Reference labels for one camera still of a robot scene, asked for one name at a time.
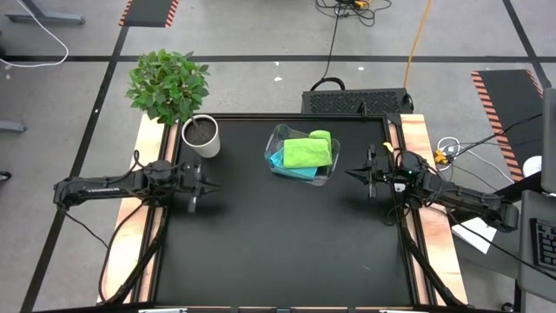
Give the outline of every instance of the blue cloth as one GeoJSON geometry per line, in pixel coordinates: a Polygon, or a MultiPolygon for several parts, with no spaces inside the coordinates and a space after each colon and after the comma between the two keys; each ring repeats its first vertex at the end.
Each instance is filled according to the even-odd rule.
{"type": "Polygon", "coordinates": [[[316,167],[299,168],[299,169],[286,169],[284,168],[284,149],[280,149],[274,153],[269,160],[276,168],[281,169],[280,173],[283,175],[297,177],[302,179],[313,180],[316,175],[316,167]]]}

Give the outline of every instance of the wooden table frame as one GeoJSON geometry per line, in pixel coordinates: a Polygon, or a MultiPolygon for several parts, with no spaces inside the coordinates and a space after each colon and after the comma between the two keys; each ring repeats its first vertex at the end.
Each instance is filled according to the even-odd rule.
{"type": "MultiPolygon", "coordinates": [[[[403,147],[405,144],[405,149],[425,157],[429,164],[434,164],[424,116],[401,115],[398,123],[400,125],[395,123],[389,124],[393,146],[400,147],[401,144],[401,147],[403,147]]],[[[141,163],[146,164],[160,158],[170,162],[174,161],[176,153],[175,144],[177,140],[180,140],[179,131],[176,125],[171,128],[164,128],[163,125],[150,121],[144,115],[136,140],[136,150],[141,151],[141,163]]],[[[123,199],[116,225],[139,204],[139,200],[135,198],[123,199]]],[[[444,209],[441,206],[436,206],[435,208],[444,209]]],[[[146,243],[152,240],[157,231],[161,215],[162,208],[143,207],[120,229],[120,233],[114,240],[103,278],[103,294],[107,298],[117,291],[135,266],[142,251],[146,248],[146,243]]],[[[407,216],[407,225],[415,241],[421,247],[423,245],[426,247],[428,261],[442,279],[442,282],[459,300],[467,303],[467,295],[461,278],[460,265],[453,246],[452,232],[447,217],[435,210],[423,208],[419,210],[417,215],[407,216]],[[415,232],[416,227],[421,227],[422,231],[415,232]],[[416,236],[416,233],[421,233],[422,237],[419,238],[416,236]]],[[[128,296],[126,302],[146,302],[153,298],[154,288],[150,287],[154,281],[153,277],[156,277],[154,260],[157,257],[158,253],[150,260],[148,267],[145,269],[142,280],[138,285],[140,291],[128,296]]],[[[430,299],[433,299],[433,301],[435,300],[439,305],[442,305],[443,302],[438,295],[431,295],[430,284],[427,283],[422,269],[415,260],[413,261],[413,270],[418,292],[417,302],[431,304],[430,299]]]]}

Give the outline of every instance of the white pot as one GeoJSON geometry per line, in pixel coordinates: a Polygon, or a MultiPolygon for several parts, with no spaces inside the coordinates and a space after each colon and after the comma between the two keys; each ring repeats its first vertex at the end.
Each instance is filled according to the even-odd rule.
{"type": "Polygon", "coordinates": [[[214,157],[218,154],[218,151],[220,151],[220,135],[218,133],[218,123],[215,121],[214,118],[208,116],[208,115],[196,115],[194,117],[190,118],[187,122],[185,122],[185,124],[182,127],[182,140],[189,146],[191,147],[195,152],[197,152],[197,154],[199,154],[199,156],[201,157],[206,157],[206,158],[210,158],[210,157],[214,157]],[[188,143],[188,141],[185,139],[185,130],[188,128],[188,125],[192,123],[192,118],[196,119],[208,119],[209,121],[211,121],[212,123],[215,124],[216,127],[216,133],[215,136],[212,137],[212,139],[210,139],[210,141],[208,141],[208,143],[202,144],[202,145],[194,145],[191,143],[188,143]]]}

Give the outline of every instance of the green cloth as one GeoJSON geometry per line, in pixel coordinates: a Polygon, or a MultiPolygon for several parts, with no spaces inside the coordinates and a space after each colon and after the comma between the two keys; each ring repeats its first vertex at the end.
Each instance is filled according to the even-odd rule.
{"type": "Polygon", "coordinates": [[[309,138],[312,139],[326,139],[328,141],[328,151],[332,153],[332,138],[330,137],[330,132],[326,130],[315,130],[309,134],[309,138]]]}
{"type": "Polygon", "coordinates": [[[326,139],[284,140],[284,167],[298,169],[332,164],[332,155],[326,139]]]}

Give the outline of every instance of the green leaves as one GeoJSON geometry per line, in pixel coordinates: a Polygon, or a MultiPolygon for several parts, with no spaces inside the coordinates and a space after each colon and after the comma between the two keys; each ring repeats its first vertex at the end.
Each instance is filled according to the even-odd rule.
{"type": "Polygon", "coordinates": [[[190,62],[192,56],[193,51],[184,56],[165,49],[141,56],[129,73],[125,96],[132,100],[131,107],[146,111],[150,119],[158,118],[158,123],[187,121],[209,95],[204,77],[209,66],[190,62]]]}

